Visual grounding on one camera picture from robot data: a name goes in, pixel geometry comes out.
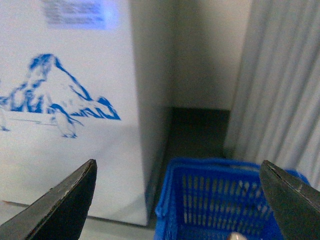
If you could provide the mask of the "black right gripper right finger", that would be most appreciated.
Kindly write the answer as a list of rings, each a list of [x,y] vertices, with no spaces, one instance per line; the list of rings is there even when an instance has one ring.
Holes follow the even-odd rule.
[[[320,192],[268,160],[259,178],[264,196],[285,240],[320,238]]]

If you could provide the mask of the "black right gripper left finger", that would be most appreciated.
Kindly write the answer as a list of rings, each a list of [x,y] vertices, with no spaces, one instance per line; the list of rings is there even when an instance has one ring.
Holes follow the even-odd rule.
[[[0,226],[2,240],[78,240],[92,204],[97,162],[90,159]]]

